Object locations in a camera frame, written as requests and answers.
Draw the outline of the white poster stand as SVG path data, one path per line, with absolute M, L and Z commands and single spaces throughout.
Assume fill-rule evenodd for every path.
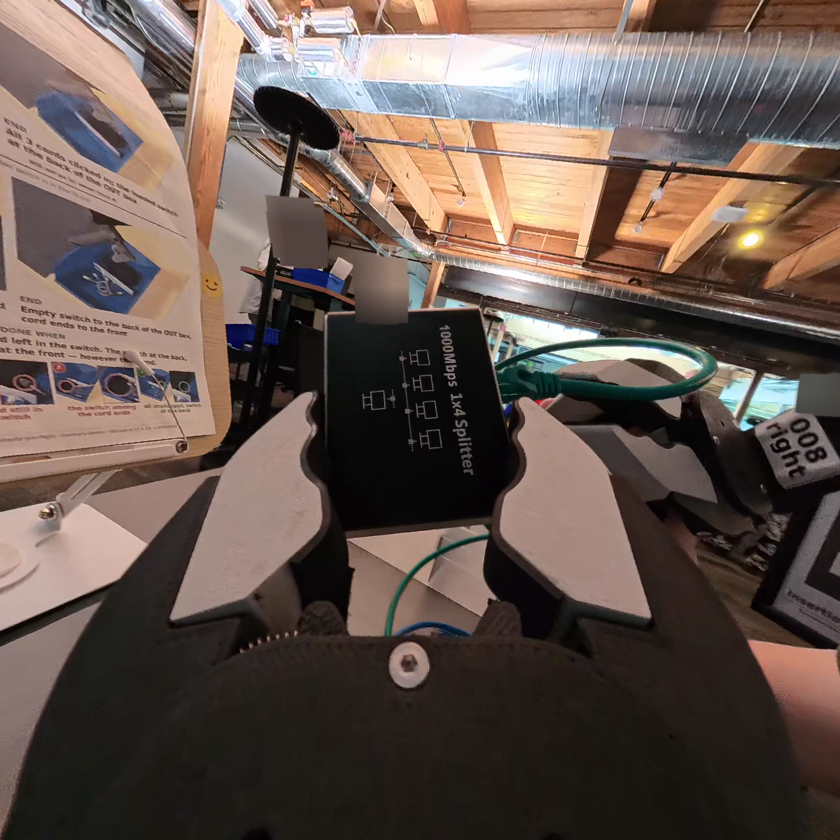
M 2 512 L 2 631 L 111 585 L 145 549 L 87 504 L 115 474 L 83 476 L 42 507 Z

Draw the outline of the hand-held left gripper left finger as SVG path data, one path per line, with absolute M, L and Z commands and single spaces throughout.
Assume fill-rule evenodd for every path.
M 171 611 L 175 624 L 247 616 L 291 633 L 315 602 L 346 623 L 349 551 L 325 483 L 317 392 L 296 397 L 224 468 Z

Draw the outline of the black ethernet splitter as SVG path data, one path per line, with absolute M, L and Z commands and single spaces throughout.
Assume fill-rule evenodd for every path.
M 511 446 L 481 310 L 324 323 L 329 493 L 348 535 L 486 523 Z

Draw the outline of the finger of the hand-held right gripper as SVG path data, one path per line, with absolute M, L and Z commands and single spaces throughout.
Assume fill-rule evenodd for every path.
M 630 434 L 614 424 L 568 424 L 613 475 L 623 478 L 645 502 L 671 495 L 718 502 L 711 478 L 686 445 L 667 446 L 648 436 Z
M 647 359 L 601 359 L 574 362 L 556 371 L 562 378 L 585 378 L 589 376 L 594 381 L 603 384 L 614 384 L 628 387 L 656 387 L 666 384 L 677 384 L 685 377 L 675 368 L 659 360 Z M 683 401 L 681 397 L 669 397 L 654 402 L 637 403 L 644 407 L 656 406 L 663 417 L 679 419 L 682 414 Z

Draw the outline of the instruction poster board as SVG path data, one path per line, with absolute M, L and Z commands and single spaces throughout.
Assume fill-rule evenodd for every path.
M 204 455 L 224 302 L 172 129 L 62 2 L 1 17 L 2 483 Z

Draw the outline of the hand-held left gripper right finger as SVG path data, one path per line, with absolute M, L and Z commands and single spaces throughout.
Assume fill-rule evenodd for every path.
M 648 627 L 651 607 L 612 476 L 528 398 L 511 412 L 513 471 L 492 512 L 485 579 L 525 634 L 572 634 L 584 618 Z

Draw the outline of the black round-top pole stand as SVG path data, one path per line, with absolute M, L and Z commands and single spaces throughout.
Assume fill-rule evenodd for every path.
M 300 144 L 312 145 L 317 151 L 333 151 L 340 141 L 338 127 L 316 103 L 283 88 L 258 88 L 255 91 L 254 104 L 258 116 L 270 128 L 288 136 L 286 163 L 279 192 L 279 197 L 287 198 L 291 193 Z M 277 258 L 271 248 L 265 277 L 261 282 L 255 336 L 248 363 L 248 379 L 239 416 L 240 422 L 248 432 L 254 429 L 254 407 L 259 404 L 259 373 L 276 273 Z

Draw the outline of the black framed marker sign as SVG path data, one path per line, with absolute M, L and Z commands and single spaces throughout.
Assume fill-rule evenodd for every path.
M 816 648 L 839 645 L 839 493 L 793 512 L 752 609 Z

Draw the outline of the wooden post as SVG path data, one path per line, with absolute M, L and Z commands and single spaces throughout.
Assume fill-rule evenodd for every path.
M 215 1 L 198 5 L 184 155 L 196 235 L 209 249 L 244 37 Z

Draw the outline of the large silver ceiling duct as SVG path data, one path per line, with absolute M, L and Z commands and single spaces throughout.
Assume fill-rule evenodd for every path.
M 839 42 L 827 33 L 303 38 L 295 56 L 239 59 L 245 109 L 264 86 L 369 114 L 839 143 Z

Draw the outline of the person's right forearm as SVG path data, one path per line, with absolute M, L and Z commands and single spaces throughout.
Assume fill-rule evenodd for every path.
M 750 641 L 791 738 L 801 781 L 839 796 L 839 651 Z

